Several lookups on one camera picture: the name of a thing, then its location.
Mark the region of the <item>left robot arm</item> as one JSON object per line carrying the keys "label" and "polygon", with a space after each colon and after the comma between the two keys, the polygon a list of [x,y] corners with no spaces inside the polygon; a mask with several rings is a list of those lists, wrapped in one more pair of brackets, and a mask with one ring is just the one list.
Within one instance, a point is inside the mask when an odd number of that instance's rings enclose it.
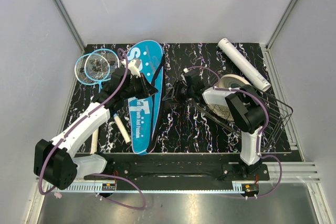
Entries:
{"label": "left robot arm", "polygon": [[36,144],[34,174],[40,182],[45,180],[61,190],[75,179],[93,174],[109,179],[113,175],[109,159],[100,153],[76,157],[79,147],[123,107],[125,100],[146,99],[157,92],[154,82],[145,74],[118,68],[73,124],[50,141],[42,139]]}

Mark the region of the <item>blue racket cover bag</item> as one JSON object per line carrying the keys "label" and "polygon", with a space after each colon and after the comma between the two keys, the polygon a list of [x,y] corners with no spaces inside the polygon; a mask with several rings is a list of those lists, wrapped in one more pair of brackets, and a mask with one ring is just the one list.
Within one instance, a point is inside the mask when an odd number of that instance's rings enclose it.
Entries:
{"label": "blue racket cover bag", "polygon": [[139,59],[139,71],[158,91],[145,99],[128,100],[132,150],[146,155],[155,149],[165,95],[165,56],[163,47],[154,40],[141,41],[129,50],[128,60]]}

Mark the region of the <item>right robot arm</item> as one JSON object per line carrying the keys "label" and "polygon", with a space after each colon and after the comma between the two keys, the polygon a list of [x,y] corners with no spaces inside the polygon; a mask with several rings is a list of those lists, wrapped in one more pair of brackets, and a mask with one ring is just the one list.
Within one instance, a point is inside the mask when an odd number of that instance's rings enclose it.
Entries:
{"label": "right robot arm", "polygon": [[239,176],[244,180],[252,179],[262,164],[260,138],[269,122],[266,106],[256,90],[249,84],[240,88],[220,88],[218,83],[206,85],[194,69],[185,69],[181,77],[182,80],[175,81],[162,100],[183,103],[193,99],[216,109],[227,107],[241,132]]}

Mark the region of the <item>white shuttlecock tube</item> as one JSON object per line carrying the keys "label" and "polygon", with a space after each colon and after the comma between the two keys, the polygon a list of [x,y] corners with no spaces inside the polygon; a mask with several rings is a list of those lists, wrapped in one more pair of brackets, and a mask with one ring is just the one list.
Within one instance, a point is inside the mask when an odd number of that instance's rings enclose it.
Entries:
{"label": "white shuttlecock tube", "polygon": [[218,42],[218,47],[233,62],[233,64],[247,77],[247,79],[259,90],[265,92],[271,84],[266,78],[233,46],[227,39]]}

